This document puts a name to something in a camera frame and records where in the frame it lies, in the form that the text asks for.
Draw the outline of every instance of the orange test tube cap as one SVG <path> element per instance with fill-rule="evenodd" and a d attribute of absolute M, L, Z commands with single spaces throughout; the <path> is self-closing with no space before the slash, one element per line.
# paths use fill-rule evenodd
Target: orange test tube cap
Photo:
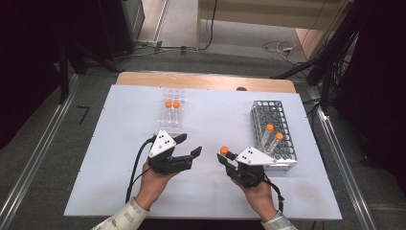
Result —
<path fill-rule="evenodd" d="M 166 101 L 165 102 L 165 107 L 167 107 L 167 108 L 172 107 L 172 102 L 171 101 Z"/>
<path fill-rule="evenodd" d="M 225 154 L 227 154 L 229 151 L 228 151 L 228 148 L 227 147 L 221 147 L 220 148 L 220 153 L 222 154 L 222 155 L 225 155 Z"/>
<path fill-rule="evenodd" d="M 278 133 L 275 135 L 275 138 L 276 138 L 278 141 L 281 141 L 281 140 L 283 140 L 283 134 L 282 134 L 281 132 L 278 132 Z"/>
<path fill-rule="evenodd" d="M 175 101 L 175 102 L 173 103 L 173 107 L 174 107 L 174 108 L 180 107 L 179 101 Z"/>
<path fill-rule="evenodd" d="M 272 125 L 272 124 L 268 124 L 268 125 L 266 125 L 266 130 L 267 131 L 273 131 L 274 130 L 274 125 Z"/>

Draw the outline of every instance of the sleeve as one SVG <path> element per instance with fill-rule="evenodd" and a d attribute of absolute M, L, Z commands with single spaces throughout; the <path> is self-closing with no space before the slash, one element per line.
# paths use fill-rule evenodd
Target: sleeve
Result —
<path fill-rule="evenodd" d="M 134 198 L 131 198 L 123 209 L 99 223 L 92 230 L 135 230 L 138 229 L 148 213 L 149 211 L 141 208 Z"/>
<path fill-rule="evenodd" d="M 298 230 L 281 212 L 261 224 L 265 230 Z"/>

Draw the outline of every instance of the floor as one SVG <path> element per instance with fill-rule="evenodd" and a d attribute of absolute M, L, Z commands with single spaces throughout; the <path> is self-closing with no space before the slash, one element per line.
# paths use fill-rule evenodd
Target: floor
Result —
<path fill-rule="evenodd" d="M 147 2 L 165 6 L 165 2 L 159 4 L 153 0 Z M 171 0 L 168 1 L 168 10 L 163 14 L 162 28 L 160 32 L 150 30 L 154 33 L 144 33 L 144 40 L 163 40 L 165 46 L 193 46 L 195 41 L 195 30 L 192 27 L 196 21 L 183 20 L 188 25 L 182 28 L 176 15 L 177 10 L 183 9 L 183 16 L 193 16 L 192 11 L 185 7 L 190 7 L 195 1 Z M 202 37 L 205 41 L 206 22 L 201 22 Z M 128 71 L 171 71 L 171 72 L 194 72 L 194 73 L 217 73 L 226 75 L 253 76 L 255 78 L 268 78 L 281 74 L 294 64 L 283 58 L 278 53 L 264 51 L 261 47 L 267 41 L 293 41 L 298 38 L 290 29 L 267 27 L 246 28 L 252 37 L 244 37 L 244 27 L 241 25 L 227 25 L 223 23 L 214 24 L 214 40 L 208 49 L 207 54 L 187 53 L 180 56 L 175 52 L 162 53 L 155 56 L 126 57 L 115 60 L 115 64 L 126 68 Z M 297 52 L 289 54 L 291 61 L 305 61 L 303 53 L 300 51 L 300 44 L 297 44 Z M 141 50 L 138 54 L 145 54 L 147 51 Z M 77 91 L 70 104 L 67 104 L 64 118 L 57 124 L 58 129 L 52 135 L 52 142 L 44 149 L 42 163 L 37 166 L 31 178 L 31 185 L 23 191 L 24 199 L 13 215 L 13 219 L 8 223 L 8 229 L 90 229 L 102 218 L 65 218 L 63 216 L 64 207 L 69 198 L 72 186 L 75 182 L 78 170 L 88 144 L 92 137 L 94 128 L 97 125 L 105 97 L 111 84 L 114 84 L 118 74 L 111 73 L 94 63 L 91 64 L 86 76 L 80 76 L 77 82 Z M 299 76 L 290 78 L 295 83 L 296 90 L 300 93 L 303 101 L 311 99 L 308 86 L 304 82 L 307 72 Z M 0 200 L 2 206 L 5 204 L 12 188 L 23 172 L 30 157 L 37 152 L 37 144 L 41 142 L 41 137 L 47 129 L 47 125 L 52 121 L 55 111 L 58 110 L 59 91 L 51 95 L 46 102 L 36 111 L 30 120 L 19 131 L 14 140 L 5 148 L 0 149 Z M 309 111 L 313 104 L 305 104 L 304 108 Z M 90 107 L 84 117 L 83 107 Z M 366 228 L 360 223 L 360 218 L 354 211 L 353 200 L 350 199 L 349 190 L 343 180 L 343 175 L 337 166 L 336 159 L 332 153 L 329 140 L 326 137 L 322 123 L 314 119 L 314 133 L 319 141 L 321 154 L 325 158 L 327 174 L 331 185 L 335 191 L 339 204 L 342 220 L 326 221 L 326 229 L 402 229 L 404 227 L 404 217 L 406 215 L 405 195 L 399 190 L 392 175 L 382 169 L 374 169 L 368 165 L 360 164 L 363 157 L 359 149 L 360 136 L 344 120 L 342 120 L 330 108 L 330 116 L 335 134 L 341 144 L 343 153 L 350 165 L 350 169 L 356 178 L 356 182 L 369 207 L 375 228 Z M 299 229 L 311 229 L 313 222 L 305 220 L 292 220 Z M 238 222 L 238 226 L 215 225 L 216 221 L 197 221 L 192 224 L 193 228 L 204 229 L 222 226 L 226 229 L 246 228 L 260 229 L 260 225 L 251 222 Z M 179 221 L 158 221 L 146 220 L 143 229 L 185 229 L 191 228 L 183 226 Z M 319 223 L 315 229 L 322 229 Z"/>

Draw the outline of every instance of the human hand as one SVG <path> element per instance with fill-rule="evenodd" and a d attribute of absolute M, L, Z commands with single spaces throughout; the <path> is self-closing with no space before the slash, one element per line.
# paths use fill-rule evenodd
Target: human hand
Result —
<path fill-rule="evenodd" d="M 266 222 L 278 213 L 272 200 L 271 187 L 268 184 L 260 182 L 257 187 L 244 188 L 234 179 L 232 180 L 244 192 L 248 203 L 259 214 L 262 221 Z"/>
<path fill-rule="evenodd" d="M 159 174 L 151 169 L 147 162 L 143 165 L 143 172 L 145 173 L 141 179 L 141 188 L 134 199 L 144 210 L 149 210 L 152 204 L 158 199 L 159 195 L 167 187 L 168 181 L 179 172 Z"/>

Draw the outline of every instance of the white table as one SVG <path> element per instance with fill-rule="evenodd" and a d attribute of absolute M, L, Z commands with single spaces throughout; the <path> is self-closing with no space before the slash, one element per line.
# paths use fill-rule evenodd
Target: white table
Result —
<path fill-rule="evenodd" d="M 268 172 L 285 197 L 289 219 L 341 219 L 320 153 L 299 95 L 186 89 L 183 132 L 188 139 L 174 155 L 202 146 L 192 169 L 176 175 L 150 218 L 258 219 L 242 191 L 226 175 L 216 153 L 221 146 L 240 152 L 254 145 L 249 118 L 253 100 L 282 101 L 298 165 L 289 172 Z M 113 85 L 94 137 L 83 160 L 65 216 L 110 216 L 123 207 L 125 192 L 139 147 L 158 131 L 162 88 Z M 136 174 L 147 159 L 143 152 Z M 134 185 L 136 195 L 139 181 Z"/>

